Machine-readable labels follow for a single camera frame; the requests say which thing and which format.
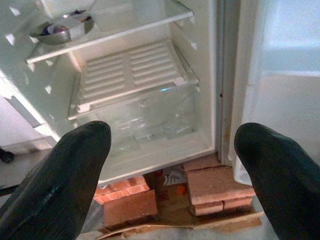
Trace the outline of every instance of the refrigerator door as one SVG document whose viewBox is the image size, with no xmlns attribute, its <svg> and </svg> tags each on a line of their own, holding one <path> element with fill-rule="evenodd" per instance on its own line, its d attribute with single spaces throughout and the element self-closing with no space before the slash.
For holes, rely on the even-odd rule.
<svg viewBox="0 0 320 240">
<path fill-rule="evenodd" d="M 234 178 L 250 184 L 234 136 L 247 122 L 297 141 L 320 164 L 320 2 L 243 1 L 228 159 Z"/>
</svg>

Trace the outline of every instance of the refrigerator shelf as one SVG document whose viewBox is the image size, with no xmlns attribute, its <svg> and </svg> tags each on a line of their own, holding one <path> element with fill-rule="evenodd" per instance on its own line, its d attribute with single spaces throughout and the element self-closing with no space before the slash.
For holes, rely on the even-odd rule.
<svg viewBox="0 0 320 240">
<path fill-rule="evenodd" d="M 114 9 L 111 18 L 106 18 L 107 15 L 110 15 L 107 8 L 102 12 L 90 13 L 95 16 L 95 21 L 99 23 L 99 26 L 95 24 L 93 29 L 84 37 L 65 44 L 47 45 L 39 43 L 26 59 L 26 62 L 34 64 L 138 31 L 193 17 L 191 10 L 175 0 L 127 0 L 126 2 L 129 4 L 126 5 L 127 8 L 131 6 L 129 9 L 130 19 L 128 19 L 128 11 L 121 11 L 118 8 Z M 120 21 L 109 21 L 114 18 Z M 127 18 L 127 22 L 121 22 L 124 18 Z"/>
<path fill-rule="evenodd" d="M 68 119 L 184 85 L 185 67 L 170 40 L 90 60 L 75 80 Z"/>
</svg>

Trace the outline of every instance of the metal bowl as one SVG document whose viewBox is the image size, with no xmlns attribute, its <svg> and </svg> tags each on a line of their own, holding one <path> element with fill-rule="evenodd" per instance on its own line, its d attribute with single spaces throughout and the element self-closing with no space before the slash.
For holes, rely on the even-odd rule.
<svg viewBox="0 0 320 240">
<path fill-rule="evenodd" d="M 71 42 L 73 40 L 79 39 L 86 35 L 94 26 L 93 19 L 87 14 L 88 19 L 81 22 L 79 21 L 79 25 L 70 28 L 65 31 L 60 31 L 53 34 L 44 35 L 44 29 L 49 25 L 54 24 L 62 19 L 71 18 L 73 13 L 64 14 L 61 17 L 53 19 L 51 22 L 45 22 L 39 26 L 37 26 L 33 31 L 31 31 L 30 36 L 38 39 L 40 42 L 48 44 L 48 45 L 58 45 Z"/>
</svg>

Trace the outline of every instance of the white vent grille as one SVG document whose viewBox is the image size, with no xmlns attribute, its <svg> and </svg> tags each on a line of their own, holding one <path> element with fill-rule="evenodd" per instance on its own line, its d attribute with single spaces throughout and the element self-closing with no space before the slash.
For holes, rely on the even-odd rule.
<svg viewBox="0 0 320 240">
<path fill-rule="evenodd" d="M 155 42 L 88 61 L 76 79 L 71 104 L 85 113 L 110 99 L 168 83 L 183 84 L 185 75 L 172 43 Z"/>
</svg>

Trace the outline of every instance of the refrigerator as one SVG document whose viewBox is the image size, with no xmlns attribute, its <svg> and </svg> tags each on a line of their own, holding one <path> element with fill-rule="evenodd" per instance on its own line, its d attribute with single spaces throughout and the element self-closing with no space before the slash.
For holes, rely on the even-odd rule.
<svg viewBox="0 0 320 240">
<path fill-rule="evenodd" d="M 88 121 L 107 122 L 112 145 L 100 185 L 214 152 L 250 184 L 233 147 L 246 122 L 294 138 L 320 163 L 319 7 L 311 0 L 2 1 L 0 94 L 25 121 L 1 131 L 58 141 Z M 94 20 L 82 38 L 48 45 L 29 36 L 75 10 Z M 1 134 L 2 146 L 18 141 Z"/>
</svg>

